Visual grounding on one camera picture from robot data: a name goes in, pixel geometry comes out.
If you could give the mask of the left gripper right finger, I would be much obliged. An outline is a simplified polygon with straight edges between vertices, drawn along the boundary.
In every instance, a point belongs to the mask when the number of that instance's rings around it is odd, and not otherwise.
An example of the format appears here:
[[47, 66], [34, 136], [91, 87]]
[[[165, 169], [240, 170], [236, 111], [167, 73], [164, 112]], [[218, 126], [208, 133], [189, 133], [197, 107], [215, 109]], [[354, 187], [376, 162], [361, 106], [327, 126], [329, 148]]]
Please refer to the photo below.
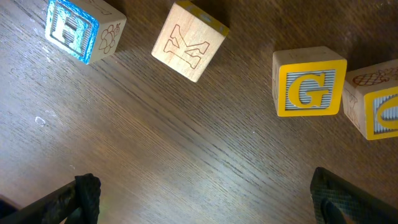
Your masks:
[[397, 223], [397, 209], [317, 167], [310, 184], [317, 223]]

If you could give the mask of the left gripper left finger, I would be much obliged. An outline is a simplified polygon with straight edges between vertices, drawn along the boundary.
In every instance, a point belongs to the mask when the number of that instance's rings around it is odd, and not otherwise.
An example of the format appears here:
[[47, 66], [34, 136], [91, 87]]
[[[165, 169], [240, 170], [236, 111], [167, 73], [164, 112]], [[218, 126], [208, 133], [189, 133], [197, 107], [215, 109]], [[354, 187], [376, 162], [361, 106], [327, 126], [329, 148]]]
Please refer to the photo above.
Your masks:
[[93, 174], [75, 180], [18, 210], [1, 200], [1, 223], [92, 223], [100, 214], [100, 179]]

